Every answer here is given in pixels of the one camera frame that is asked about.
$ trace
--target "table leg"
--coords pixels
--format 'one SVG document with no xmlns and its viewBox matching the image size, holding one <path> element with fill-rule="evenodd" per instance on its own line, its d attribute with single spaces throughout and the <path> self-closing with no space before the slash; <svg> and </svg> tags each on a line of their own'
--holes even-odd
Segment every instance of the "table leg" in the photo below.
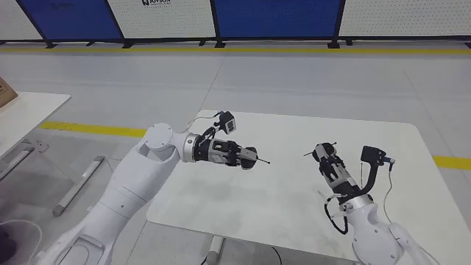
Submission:
<svg viewBox="0 0 471 265">
<path fill-rule="evenodd" d="M 224 240 L 225 238 L 213 236 L 213 241 L 211 242 L 211 246 L 209 247 L 209 253 L 206 257 L 206 263 L 208 265 L 216 265 L 218 263 Z"/>
<path fill-rule="evenodd" d="M 102 163 L 102 161 L 105 159 L 102 155 L 99 155 L 98 157 L 93 160 L 93 162 L 90 164 L 90 166 L 85 170 L 85 173 L 82 175 L 82 179 L 78 182 L 75 183 L 74 186 L 67 192 L 67 194 L 60 200 L 59 204 L 52 210 L 52 214 L 56 217 L 60 216 L 67 205 L 72 201 L 72 199 L 77 195 L 79 190 L 82 188 L 82 186 L 87 182 L 88 178 L 95 172 L 96 168 Z"/>
<path fill-rule="evenodd" d="M 28 142 L 30 142 L 38 151 L 39 153 L 43 154 L 46 152 L 46 150 L 49 149 L 49 145 L 45 144 L 41 139 L 40 136 L 34 133 L 28 134 L 28 137 L 26 138 Z M 63 167 L 61 165 L 56 165 L 54 164 L 54 167 L 59 169 L 66 177 L 68 177 L 70 180 L 74 181 L 75 184 L 80 183 L 82 181 L 82 175 L 75 172 L 74 170 Z"/>
<path fill-rule="evenodd" d="M 10 171 L 12 171 L 24 158 L 27 157 L 35 148 L 32 146 L 28 146 L 27 148 L 23 149 L 16 157 L 13 158 L 9 163 L 5 163 L 4 161 L 0 160 L 0 164 L 6 166 L 6 169 L 0 173 L 0 180 L 3 177 L 7 176 Z"/>
</svg>

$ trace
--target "cardboard box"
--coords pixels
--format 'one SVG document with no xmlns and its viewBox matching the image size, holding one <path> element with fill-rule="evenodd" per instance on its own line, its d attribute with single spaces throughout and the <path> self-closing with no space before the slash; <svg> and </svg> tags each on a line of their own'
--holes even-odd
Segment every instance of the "cardboard box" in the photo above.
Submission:
<svg viewBox="0 0 471 265">
<path fill-rule="evenodd" d="M 11 102 L 17 96 L 18 94 L 5 82 L 5 80 L 0 78 L 0 107 Z"/>
</svg>

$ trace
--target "yellow floor line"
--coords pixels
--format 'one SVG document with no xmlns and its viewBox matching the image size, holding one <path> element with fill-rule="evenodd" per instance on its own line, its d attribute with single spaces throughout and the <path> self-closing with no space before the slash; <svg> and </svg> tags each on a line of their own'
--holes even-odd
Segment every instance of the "yellow floor line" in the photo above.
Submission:
<svg viewBox="0 0 471 265">
<path fill-rule="evenodd" d="M 145 129 L 133 129 L 124 127 L 111 127 L 100 125 L 74 124 L 57 121 L 46 121 L 41 126 L 42 129 L 63 130 L 81 133 L 117 135 L 142 138 L 146 134 Z"/>
<path fill-rule="evenodd" d="M 54 49 L 38 49 L 38 48 L 1 48 L 0 52 L 248 52 L 248 53 L 308 53 L 308 54 L 471 54 L 471 49 L 278 49 L 278 48 L 223 48 L 215 49 L 212 47 L 148 47 L 148 48 L 54 48 Z"/>
<path fill-rule="evenodd" d="M 434 155 L 433 160 L 438 167 L 471 170 L 471 159 L 468 158 L 452 158 Z"/>
<path fill-rule="evenodd" d="M 49 130 L 62 130 L 62 131 L 73 131 L 73 132 L 81 132 L 81 133 L 128 136 L 128 137 L 136 137 L 136 138 L 142 138 L 144 134 L 146 134 L 145 129 L 88 125 L 88 124 L 74 124 L 74 123 L 65 123 L 65 122 L 58 122 L 58 121 L 46 121 L 40 127 L 42 129 L 49 129 Z M 436 155 L 436 156 L 433 156 L 433 160 L 435 161 L 435 164 L 438 167 L 471 170 L 470 158 L 452 158 L 452 157 L 442 157 L 442 156 Z"/>
</svg>

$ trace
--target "pegboard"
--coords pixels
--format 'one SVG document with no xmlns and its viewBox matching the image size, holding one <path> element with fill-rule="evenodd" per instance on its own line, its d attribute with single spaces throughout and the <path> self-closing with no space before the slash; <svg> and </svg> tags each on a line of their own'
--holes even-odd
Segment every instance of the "pegboard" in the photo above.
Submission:
<svg viewBox="0 0 471 265">
<path fill-rule="evenodd" d="M 108 0 L 126 38 L 214 37 L 209 0 Z"/>
<path fill-rule="evenodd" d="M 20 0 L 48 39 L 121 37 L 105 0 Z"/>
<path fill-rule="evenodd" d="M 16 0 L 0 0 L 0 40 L 40 40 Z"/>
<path fill-rule="evenodd" d="M 214 0 L 222 37 L 326 38 L 340 0 Z"/>
<path fill-rule="evenodd" d="M 340 36 L 471 35 L 471 0 L 347 0 Z"/>
</svg>

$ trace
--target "black cable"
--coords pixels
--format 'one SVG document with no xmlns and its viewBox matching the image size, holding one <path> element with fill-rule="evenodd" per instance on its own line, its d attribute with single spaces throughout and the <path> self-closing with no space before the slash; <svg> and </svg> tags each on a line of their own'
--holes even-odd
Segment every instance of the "black cable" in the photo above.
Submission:
<svg viewBox="0 0 471 265">
<path fill-rule="evenodd" d="M 213 139 L 216 135 L 216 129 L 214 127 L 207 128 L 206 131 L 203 132 L 201 135 L 202 140 L 199 142 L 199 146 L 203 144 L 203 142 Z"/>
<path fill-rule="evenodd" d="M 363 188 L 363 163 L 361 163 L 361 188 Z"/>
<path fill-rule="evenodd" d="M 329 213 L 329 210 L 327 209 L 327 205 L 329 203 L 331 199 L 327 199 L 327 203 L 324 204 L 324 211 L 325 211 L 325 214 L 327 215 L 327 217 L 329 218 L 330 222 L 332 223 L 332 225 L 337 229 L 337 231 L 339 231 L 341 234 L 343 235 L 346 235 L 348 233 L 348 221 L 347 221 L 347 217 L 344 216 L 344 225 L 345 225 L 345 229 L 344 230 L 341 230 L 337 224 L 333 221 L 333 219 L 330 217 L 330 213 Z"/>
<path fill-rule="evenodd" d="M 281 261 L 281 257 L 280 257 L 280 254 L 278 254 L 278 251 L 277 249 L 275 249 L 274 247 L 272 247 L 273 250 L 275 250 L 275 252 L 277 253 L 278 255 L 278 259 L 280 259 L 280 265 L 283 265 L 283 262 Z"/>
</svg>

